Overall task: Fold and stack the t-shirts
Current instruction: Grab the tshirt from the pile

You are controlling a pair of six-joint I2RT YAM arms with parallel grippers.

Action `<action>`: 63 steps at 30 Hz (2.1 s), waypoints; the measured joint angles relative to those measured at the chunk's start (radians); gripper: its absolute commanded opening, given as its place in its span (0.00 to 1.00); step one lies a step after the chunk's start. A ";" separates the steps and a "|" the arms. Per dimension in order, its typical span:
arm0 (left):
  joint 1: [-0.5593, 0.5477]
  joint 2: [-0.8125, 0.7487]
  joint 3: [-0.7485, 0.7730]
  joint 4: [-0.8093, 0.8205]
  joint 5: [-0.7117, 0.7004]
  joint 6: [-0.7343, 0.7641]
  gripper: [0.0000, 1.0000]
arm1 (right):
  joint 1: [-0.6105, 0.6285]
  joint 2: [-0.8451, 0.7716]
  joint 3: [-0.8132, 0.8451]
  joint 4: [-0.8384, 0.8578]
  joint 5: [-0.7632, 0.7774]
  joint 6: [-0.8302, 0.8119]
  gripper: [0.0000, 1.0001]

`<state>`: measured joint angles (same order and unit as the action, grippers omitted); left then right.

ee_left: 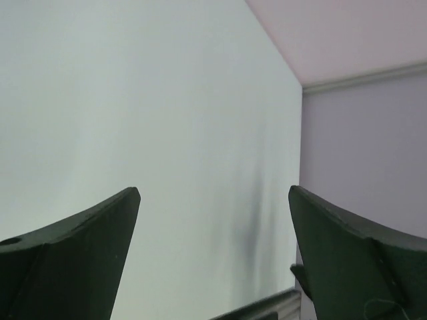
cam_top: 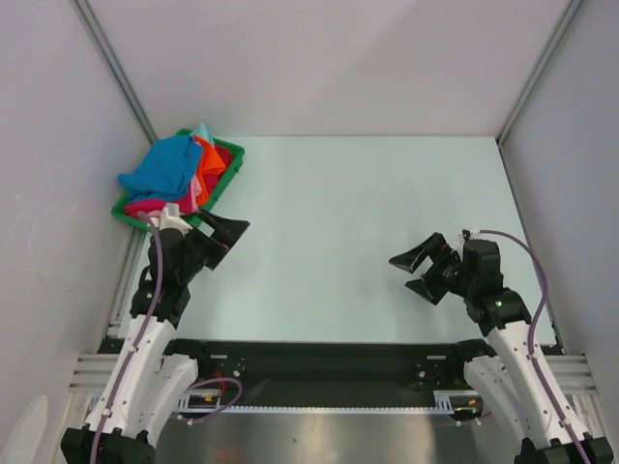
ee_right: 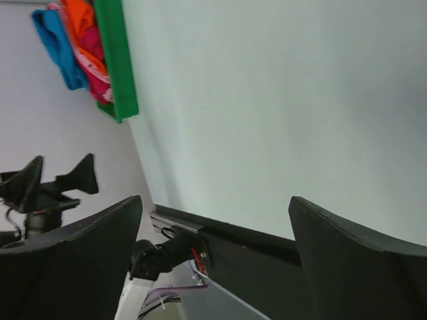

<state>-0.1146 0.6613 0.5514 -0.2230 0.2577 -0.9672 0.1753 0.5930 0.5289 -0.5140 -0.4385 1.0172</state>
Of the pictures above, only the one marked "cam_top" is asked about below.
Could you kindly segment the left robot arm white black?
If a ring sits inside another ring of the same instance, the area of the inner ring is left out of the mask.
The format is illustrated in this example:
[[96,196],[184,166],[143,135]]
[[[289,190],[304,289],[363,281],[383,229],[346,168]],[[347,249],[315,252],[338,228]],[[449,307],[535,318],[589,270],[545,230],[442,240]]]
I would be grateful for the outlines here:
[[243,393],[238,377],[212,376],[214,364],[199,343],[176,333],[203,269],[213,271],[250,224],[198,211],[205,233],[166,204],[160,214],[139,213],[151,230],[149,263],[142,270],[130,311],[129,331],[101,396],[78,427],[66,429],[60,449],[69,463],[152,463],[161,432],[182,396],[200,388],[233,387],[233,397],[217,401],[213,418]]

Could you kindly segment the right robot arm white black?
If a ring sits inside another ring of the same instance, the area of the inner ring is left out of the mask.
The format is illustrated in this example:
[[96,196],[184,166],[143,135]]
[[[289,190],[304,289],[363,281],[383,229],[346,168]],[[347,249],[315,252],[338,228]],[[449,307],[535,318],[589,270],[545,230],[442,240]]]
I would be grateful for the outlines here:
[[596,437],[578,416],[550,369],[530,313],[518,292],[508,288],[492,231],[462,233],[451,247],[440,233],[390,258],[392,266],[413,274],[426,259],[429,268],[406,287],[438,305],[448,293],[463,299],[482,338],[453,346],[446,363],[448,380],[471,387],[491,414],[515,437],[516,463],[610,463],[606,437]]

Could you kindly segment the blue t shirt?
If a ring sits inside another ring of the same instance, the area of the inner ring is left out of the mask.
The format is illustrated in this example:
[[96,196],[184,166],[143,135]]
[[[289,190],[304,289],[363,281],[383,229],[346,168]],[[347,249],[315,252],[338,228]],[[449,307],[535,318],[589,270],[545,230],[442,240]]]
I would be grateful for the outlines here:
[[155,142],[139,166],[117,176],[130,201],[182,198],[202,157],[202,148],[189,135],[175,135]]

